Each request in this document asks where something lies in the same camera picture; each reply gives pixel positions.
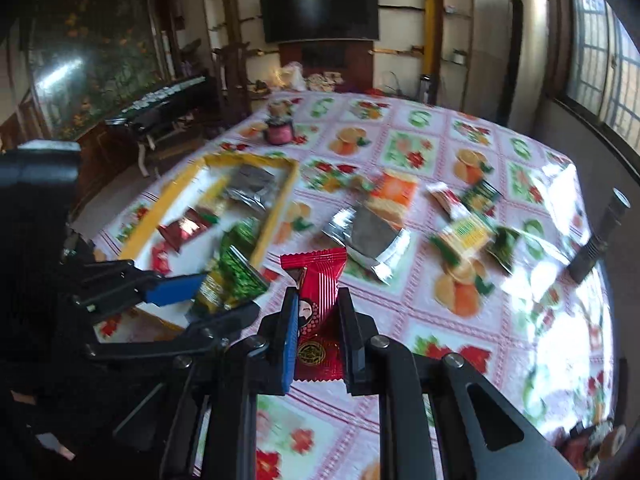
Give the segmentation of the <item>red snack packet with lady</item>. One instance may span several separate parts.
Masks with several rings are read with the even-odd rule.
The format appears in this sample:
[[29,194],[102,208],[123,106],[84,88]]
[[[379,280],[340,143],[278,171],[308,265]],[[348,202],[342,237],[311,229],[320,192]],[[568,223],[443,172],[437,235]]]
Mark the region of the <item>red snack packet with lady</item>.
[[298,341],[294,378],[332,382],[343,378],[338,280],[347,261],[344,247],[282,255],[280,265],[296,283]]

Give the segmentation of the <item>green yellow snack packet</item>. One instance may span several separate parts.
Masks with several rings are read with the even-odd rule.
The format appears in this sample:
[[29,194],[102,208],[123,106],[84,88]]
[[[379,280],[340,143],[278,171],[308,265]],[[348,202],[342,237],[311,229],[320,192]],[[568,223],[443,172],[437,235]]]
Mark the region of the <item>green yellow snack packet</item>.
[[253,246],[232,243],[221,249],[214,266],[206,273],[186,314],[189,322],[207,315],[227,312],[253,301],[269,289],[268,281],[250,264]]

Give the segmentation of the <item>silver foil packet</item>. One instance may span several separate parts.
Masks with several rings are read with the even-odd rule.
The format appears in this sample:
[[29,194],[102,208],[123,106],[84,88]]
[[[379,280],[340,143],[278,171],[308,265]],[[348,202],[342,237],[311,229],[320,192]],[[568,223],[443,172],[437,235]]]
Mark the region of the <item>silver foil packet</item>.
[[364,205],[337,211],[322,233],[343,246],[358,266],[388,284],[411,244],[411,232],[396,228]]

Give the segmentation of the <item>yellow cracker packet green ends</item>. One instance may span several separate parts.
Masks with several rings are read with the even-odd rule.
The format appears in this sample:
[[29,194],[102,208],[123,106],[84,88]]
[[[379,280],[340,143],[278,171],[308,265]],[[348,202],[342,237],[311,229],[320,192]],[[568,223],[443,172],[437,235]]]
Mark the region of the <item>yellow cracker packet green ends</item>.
[[496,236],[496,231],[477,214],[451,221],[430,237],[446,263],[456,266],[475,257]]

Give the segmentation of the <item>red candy packet with girl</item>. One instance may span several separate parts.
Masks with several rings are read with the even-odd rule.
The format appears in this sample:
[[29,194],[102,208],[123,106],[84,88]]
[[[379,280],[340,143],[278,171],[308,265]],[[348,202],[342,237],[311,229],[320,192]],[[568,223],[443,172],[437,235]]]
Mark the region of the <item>red candy packet with girl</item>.
[[166,276],[171,272],[169,265],[169,253],[170,246],[164,240],[161,240],[152,247],[151,266],[155,273],[160,274],[161,276]]

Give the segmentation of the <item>cracker packet in tray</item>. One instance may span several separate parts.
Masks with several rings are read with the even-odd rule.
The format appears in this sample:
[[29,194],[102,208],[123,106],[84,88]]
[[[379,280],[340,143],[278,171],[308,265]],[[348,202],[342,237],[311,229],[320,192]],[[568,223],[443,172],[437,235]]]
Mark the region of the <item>cracker packet in tray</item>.
[[201,196],[194,207],[198,214],[211,224],[218,223],[229,207],[229,199],[226,195],[229,180],[229,177],[218,179]]

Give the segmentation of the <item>yellow rimmed white tray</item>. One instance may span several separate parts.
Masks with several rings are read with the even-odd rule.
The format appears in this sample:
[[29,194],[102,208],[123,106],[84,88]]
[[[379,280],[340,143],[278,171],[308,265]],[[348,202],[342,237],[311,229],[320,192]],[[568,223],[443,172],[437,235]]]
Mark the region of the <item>yellow rimmed white tray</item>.
[[169,283],[194,277],[186,292],[152,292],[138,310],[174,330],[209,313],[262,302],[269,283],[258,269],[298,177],[285,157],[206,155],[166,185],[119,257]]

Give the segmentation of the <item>floral fruit tablecloth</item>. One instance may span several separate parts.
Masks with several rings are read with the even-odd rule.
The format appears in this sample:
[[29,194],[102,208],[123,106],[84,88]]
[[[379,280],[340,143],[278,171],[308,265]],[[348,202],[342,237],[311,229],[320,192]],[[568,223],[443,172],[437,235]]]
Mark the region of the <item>floral fruit tablecloth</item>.
[[[418,184],[405,224],[411,242],[388,283],[357,263],[341,283],[357,310],[411,351],[463,356],[545,436],[613,411],[611,308],[600,271],[580,284],[564,268],[589,236],[576,169],[563,154],[454,110],[359,94],[285,93],[296,139],[273,146],[258,112],[206,151],[286,157],[299,179],[262,260],[277,311],[291,283],[280,257],[328,246],[323,227],[358,202],[356,184],[399,171]],[[447,216],[427,188],[462,192],[485,179],[500,194],[492,218],[525,233],[511,271],[482,252],[468,274],[447,273],[431,237]]]

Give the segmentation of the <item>small red white packet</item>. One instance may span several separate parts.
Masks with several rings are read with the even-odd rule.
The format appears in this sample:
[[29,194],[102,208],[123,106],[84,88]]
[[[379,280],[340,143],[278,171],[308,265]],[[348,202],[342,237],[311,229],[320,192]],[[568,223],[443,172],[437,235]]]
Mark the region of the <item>small red white packet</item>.
[[445,182],[428,184],[426,192],[431,198],[434,198],[451,221],[465,218],[470,213],[469,209],[462,204],[459,196]]

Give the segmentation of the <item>dark green crumpled packet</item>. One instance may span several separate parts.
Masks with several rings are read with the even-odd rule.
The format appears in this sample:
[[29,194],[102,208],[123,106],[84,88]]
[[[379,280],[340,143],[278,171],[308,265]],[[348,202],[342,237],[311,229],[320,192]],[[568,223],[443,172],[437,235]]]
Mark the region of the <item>dark green crumpled packet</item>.
[[506,273],[513,272],[515,247],[521,237],[521,232],[516,229],[497,226],[495,237],[487,246],[488,254],[496,259]]

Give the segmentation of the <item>black piano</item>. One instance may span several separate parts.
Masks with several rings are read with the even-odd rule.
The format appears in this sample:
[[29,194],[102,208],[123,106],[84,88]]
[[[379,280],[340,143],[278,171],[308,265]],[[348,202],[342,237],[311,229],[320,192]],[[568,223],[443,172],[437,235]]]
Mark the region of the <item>black piano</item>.
[[145,93],[107,117],[104,124],[134,141],[138,168],[143,177],[149,177],[148,160],[160,152],[160,144],[186,132],[199,119],[219,116],[216,81],[204,72]]

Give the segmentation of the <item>dark red jar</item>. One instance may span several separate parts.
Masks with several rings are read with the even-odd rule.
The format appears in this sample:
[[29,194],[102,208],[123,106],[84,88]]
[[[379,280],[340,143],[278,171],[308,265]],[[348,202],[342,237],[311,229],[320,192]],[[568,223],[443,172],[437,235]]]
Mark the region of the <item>dark red jar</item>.
[[295,129],[291,118],[269,118],[264,138],[271,145],[290,144],[295,138]]

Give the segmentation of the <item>black flashlight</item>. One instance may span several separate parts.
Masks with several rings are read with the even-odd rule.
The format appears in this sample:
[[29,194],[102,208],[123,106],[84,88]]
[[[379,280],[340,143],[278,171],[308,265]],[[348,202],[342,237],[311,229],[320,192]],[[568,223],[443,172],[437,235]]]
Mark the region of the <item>black flashlight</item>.
[[618,188],[612,188],[612,196],[597,229],[587,243],[578,249],[570,260],[567,272],[576,284],[582,284],[596,264],[608,250],[614,231],[622,224],[626,212],[631,208],[626,195]]

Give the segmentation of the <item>silver standing air conditioner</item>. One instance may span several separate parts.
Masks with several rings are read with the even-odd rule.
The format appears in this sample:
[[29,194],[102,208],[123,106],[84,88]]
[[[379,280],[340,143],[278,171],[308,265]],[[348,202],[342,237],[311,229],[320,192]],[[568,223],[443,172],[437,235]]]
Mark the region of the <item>silver standing air conditioner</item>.
[[548,60],[549,1],[509,0],[509,56],[498,124],[529,134],[535,122]]

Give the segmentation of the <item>black television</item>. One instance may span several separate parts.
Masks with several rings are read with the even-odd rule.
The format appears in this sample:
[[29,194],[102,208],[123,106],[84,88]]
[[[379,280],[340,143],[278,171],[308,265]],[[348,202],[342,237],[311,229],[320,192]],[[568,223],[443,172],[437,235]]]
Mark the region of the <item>black television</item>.
[[380,39],[378,0],[259,0],[270,44]]

